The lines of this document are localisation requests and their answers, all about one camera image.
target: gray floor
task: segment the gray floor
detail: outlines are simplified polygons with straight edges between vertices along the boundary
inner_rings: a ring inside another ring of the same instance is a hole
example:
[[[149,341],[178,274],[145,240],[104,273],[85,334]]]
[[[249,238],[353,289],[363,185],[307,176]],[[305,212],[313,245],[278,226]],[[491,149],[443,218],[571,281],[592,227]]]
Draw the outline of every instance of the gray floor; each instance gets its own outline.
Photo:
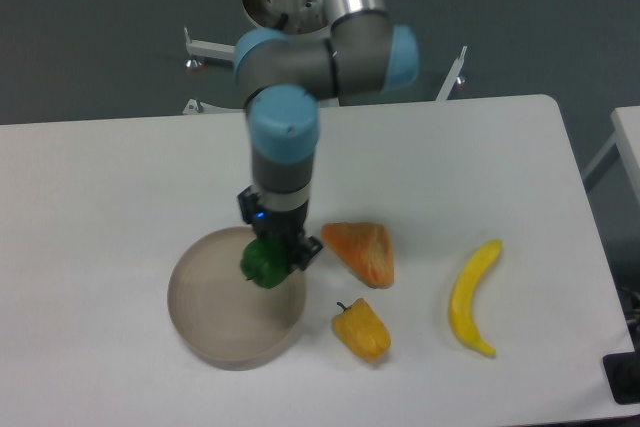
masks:
[[[560,104],[583,168],[640,105],[640,0],[387,0],[418,34],[422,72],[406,91],[349,103],[433,100],[468,44],[461,97],[543,93]],[[189,98],[239,106],[231,72],[184,69],[182,26],[233,44],[240,0],[0,0],[0,123],[179,115]],[[640,208],[617,165],[590,195],[619,283],[640,287]]]

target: yellow bell pepper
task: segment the yellow bell pepper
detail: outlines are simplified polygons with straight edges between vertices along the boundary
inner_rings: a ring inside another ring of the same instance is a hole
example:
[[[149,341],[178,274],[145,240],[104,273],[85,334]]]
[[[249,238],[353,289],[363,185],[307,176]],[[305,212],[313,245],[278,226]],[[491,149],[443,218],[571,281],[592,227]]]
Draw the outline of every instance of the yellow bell pepper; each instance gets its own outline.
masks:
[[[356,300],[351,307],[338,305],[343,312],[331,321],[338,338],[358,357],[372,362],[391,346],[389,331],[364,299]]]

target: metal bracket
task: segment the metal bracket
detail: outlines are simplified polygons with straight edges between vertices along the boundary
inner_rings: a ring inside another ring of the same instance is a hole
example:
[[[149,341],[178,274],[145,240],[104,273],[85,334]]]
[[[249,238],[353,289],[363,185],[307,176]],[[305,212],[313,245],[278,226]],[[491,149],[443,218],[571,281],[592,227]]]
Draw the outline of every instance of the metal bracket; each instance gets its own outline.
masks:
[[[241,109],[227,109],[225,107],[216,107],[215,105],[205,104],[198,99],[190,99],[182,111],[183,115],[196,114],[231,114],[241,112]]]
[[[464,65],[464,56],[467,53],[467,46],[462,47],[462,52],[456,60],[453,61],[451,65],[451,69],[449,69],[449,73],[447,74],[446,79],[444,79],[444,83],[440,88],[440,92],[438,92],[438,96],[436,97],[436,102],[441,102],[443,100],[448,100],[451,96],[451,91],[456,86],[462,86],[465,83],[465,78],[460,75],[460,71],[462,70],[462,66]]]
[[[187,53],[192,57],[233,63],[233,56],[236,50],[233,45],[216,44],[203,40],[191,40],[186,26],[184,27],[184,42]]]

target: white table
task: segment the white table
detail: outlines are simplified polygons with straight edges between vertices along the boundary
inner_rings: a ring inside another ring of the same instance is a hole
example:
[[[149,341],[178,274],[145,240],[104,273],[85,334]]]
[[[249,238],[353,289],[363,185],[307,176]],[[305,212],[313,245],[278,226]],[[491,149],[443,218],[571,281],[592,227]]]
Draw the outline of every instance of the white table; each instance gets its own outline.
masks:
[[[613,111],[615,129],[582,172],[587,191],[591,190],[622,159],[629,181],[640,202],[640,107],[620,107]]]
[[[238,225],[242,114],[0,128],[0,425],[503,426],[640,413],[603,355],[630,351],[556,104],[548,97],[329,108],[308,227],[386,224],[396,282],[371,290],[324,252],[298,342],[245,372],[196,358],[166,307],[198,238]],[[470,253],[504,239],[478,291],[494,360],[446,305]],[[365,297],[393,345],[375,368],[330,329]]]

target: blue joint cap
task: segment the blue joint cap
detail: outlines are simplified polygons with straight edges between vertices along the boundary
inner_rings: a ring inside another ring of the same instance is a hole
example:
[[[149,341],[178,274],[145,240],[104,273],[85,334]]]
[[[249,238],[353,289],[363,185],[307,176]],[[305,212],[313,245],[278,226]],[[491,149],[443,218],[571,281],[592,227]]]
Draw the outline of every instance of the blue joint cap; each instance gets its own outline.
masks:
[[[238,69],[240,68],[242,59],[244,59],[244,57],[251,52],[253,48],[263,44],[264,42],[270,42],[272,40],[285,42],[290,41],[287,34],[273,29],[254,29],[240,37],[240,40],[238,40],[238,43],[236,44],[233,59],[233,75],[236,82],[238,81]]]
[[[393,28],[391,55],[384,78],[383,91],[399,89],[413,83],[420,70],[418,41],[408,25]]]
[[[248,122],[251,144],[272,162],[295,164],[316,150],[318,102],[297,85],[274,85],[256,95]]]

